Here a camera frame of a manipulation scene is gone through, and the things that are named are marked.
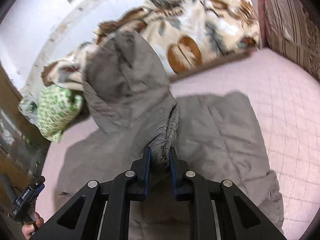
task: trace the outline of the quilted fabric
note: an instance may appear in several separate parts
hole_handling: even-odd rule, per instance
[[[80,113],[83,105],[81,92],[60,88],[53,84],[41,91],[37,126],[48,140],[59,142],[63,130]]]
[[[299,239],[320,207],[320,84],[270,49],[172,85],[175,97],[248,95],[284,201],[285,237]]]

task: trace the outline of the finger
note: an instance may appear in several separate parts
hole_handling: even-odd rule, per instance
[[[38,212],[35,212],[35,217],[38,219],[40,217]]]
[[[37,228],[42,227],[43,224],[44,224],[43,218],[42,218],[42,217],[39,217],[39,218],[37,219],[37,221],[36,221],[36,226],[37,226]]]
[[[29,240],[29,238],[32,236],[32,233],[34,231],[35,231],[34,225],[24,225],[22,227],[22,233],[27,240]]]

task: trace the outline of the pink bedsheet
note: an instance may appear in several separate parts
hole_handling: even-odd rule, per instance
[[[296,64],[270,49],[207,70],[172,84],[175,97],[190,94],[248,95],[258,118],[284,200],[284,235],[299,239],[320,207],[320,84]],[[51,143],[43,168],[46,188],[36,210],[48,220],[54,214],[53,194],[67,148],[98,127],[90,118]]]

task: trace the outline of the white wall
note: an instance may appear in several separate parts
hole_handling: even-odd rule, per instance
[[[11,7],[0,24],[0,60],[18,90],[25,85],[32,65],[50,33],[81,1],[83,0],[74,0],[70,4],[67,0],[17,0]],[[142,2],[143,0],[113,0],[114,13],[110,12],[111,8],[105,8],[108,13],[104,17],[107,15],[119,17],[126,9],[138,6]],[[114,20],[112,17],[101,20]],[[86,18],[86,23],[78,24],[80,29],[84,26],[88,27],[86,30],[83,29],[86,35],[82,36],[81,30],[78,31],[74,35],[76,39],[65,40],[68,45],[62,42],[58,48],[55,48],[53,57],[66,55],[78,41],[88,40],[98,22],[95,17],[91,18],[91,15]]]
[[[0,59],[18,90],[49,34],[81,1],[17,0],[13,4],[0,25]]]

